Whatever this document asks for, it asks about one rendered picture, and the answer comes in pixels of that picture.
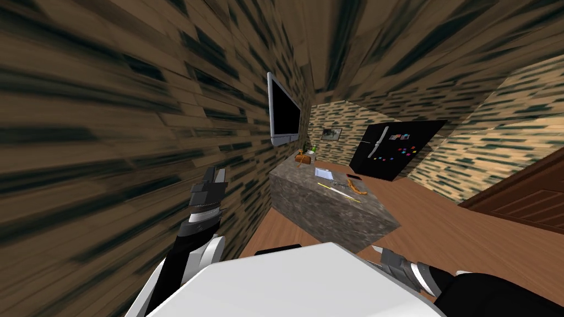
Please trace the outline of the grey marble counter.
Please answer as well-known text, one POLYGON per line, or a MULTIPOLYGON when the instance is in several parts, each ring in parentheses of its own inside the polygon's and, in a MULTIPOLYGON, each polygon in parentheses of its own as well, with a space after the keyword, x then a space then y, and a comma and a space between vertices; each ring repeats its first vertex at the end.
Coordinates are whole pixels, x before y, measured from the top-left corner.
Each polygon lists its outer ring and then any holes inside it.
POLYGON ((352 179, 367 195, 348 187, 345 174, 334 180, 316 177, 314 164, 301 165, 290 156, 269 173, 272 207, 321 243, 333 242, 358 253, 400 227, 363 181, 352 179), (349 200, 325 187, 335 188, 360 201, 349 200))

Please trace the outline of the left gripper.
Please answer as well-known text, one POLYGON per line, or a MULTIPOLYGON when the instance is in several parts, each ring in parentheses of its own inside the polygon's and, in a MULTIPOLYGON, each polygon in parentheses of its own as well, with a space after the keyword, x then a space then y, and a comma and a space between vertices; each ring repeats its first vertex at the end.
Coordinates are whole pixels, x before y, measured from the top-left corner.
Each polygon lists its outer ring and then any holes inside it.
POLYGON ((202 178, 202 182, 191 188, 189 206, 205 206, 220 203, 224 197, 228 183, 225 182, 226 169, 219 169, 215 178, 215 166, 210 166, 202 178))

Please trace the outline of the grey framed black television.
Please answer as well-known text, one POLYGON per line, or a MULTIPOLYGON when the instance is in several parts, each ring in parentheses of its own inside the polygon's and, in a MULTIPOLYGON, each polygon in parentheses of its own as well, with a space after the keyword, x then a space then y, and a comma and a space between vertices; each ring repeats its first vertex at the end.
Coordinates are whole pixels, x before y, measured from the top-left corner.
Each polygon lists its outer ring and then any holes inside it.
POLYGON ((299 139, 301 107, 279 83, 272 72, 267 72, 270 139, 276 146, 299 139))

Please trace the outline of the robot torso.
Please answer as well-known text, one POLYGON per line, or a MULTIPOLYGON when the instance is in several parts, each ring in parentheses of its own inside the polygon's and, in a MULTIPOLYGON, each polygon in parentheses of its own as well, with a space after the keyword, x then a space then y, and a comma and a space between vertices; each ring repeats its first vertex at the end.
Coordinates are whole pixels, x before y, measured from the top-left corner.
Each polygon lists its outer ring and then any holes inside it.
POLYGON ((211 264, 148 317, 446 317, 335 243, 211 264))

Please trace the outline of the yellow pencil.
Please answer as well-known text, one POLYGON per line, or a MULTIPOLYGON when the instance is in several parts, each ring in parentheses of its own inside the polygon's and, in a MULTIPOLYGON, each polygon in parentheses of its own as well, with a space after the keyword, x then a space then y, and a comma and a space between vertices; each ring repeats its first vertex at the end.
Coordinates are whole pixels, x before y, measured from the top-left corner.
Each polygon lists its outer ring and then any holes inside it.
POLYGON ((322 184, 322 183, 318 183, 318 184, 319 184, 320 186, 322 186, 322 187, 325 187, 325 188, 327 188, 327 189, 333 191, 333 192, 336 192, 337 194, 339 194, 339 195, 341 195, 341 196, 344 196, 345 198, 347 198, 347 199, 349 199, 349 200, 352 200, 352 201, 355 201, 355 202, 360 203, 360 201, 358 201, 358 200, 354 199, 353 197, 351 197, 351 196, 345 194, 344 192, 338 191, 338 190, 336 190, 335 188, 329 187, 329 186, 324 185, 324 184, 322 184))

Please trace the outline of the brown wooden door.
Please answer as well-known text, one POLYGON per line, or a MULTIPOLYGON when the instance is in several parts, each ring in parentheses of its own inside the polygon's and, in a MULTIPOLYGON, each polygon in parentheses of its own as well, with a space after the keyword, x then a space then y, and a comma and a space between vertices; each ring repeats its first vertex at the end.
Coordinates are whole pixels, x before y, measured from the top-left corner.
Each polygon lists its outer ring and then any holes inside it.
POLYGON ((459 206, 564 234, 564 146, 459 206))

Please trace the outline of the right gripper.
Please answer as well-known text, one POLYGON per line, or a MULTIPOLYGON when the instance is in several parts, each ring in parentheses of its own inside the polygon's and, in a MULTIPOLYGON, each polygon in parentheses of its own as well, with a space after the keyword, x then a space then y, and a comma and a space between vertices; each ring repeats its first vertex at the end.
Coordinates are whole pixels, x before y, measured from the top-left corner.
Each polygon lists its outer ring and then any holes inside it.
POLYGON ((381 267, 384 272, 394 277, 407 287, 418 290, 418 279, 411 269, 411 262, 389 249, 372 245, 374 251, 381 254, 381 267))

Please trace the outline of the black refrigerator with magnets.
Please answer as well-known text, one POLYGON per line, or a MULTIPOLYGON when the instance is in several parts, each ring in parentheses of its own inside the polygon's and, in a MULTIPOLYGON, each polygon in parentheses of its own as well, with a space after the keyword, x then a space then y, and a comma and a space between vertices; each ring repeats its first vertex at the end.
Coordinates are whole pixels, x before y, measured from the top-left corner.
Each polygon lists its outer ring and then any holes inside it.
POLYGON ((356 174, 392 182, 445 123, 431 120, 369 125, 349 167, 356 174))

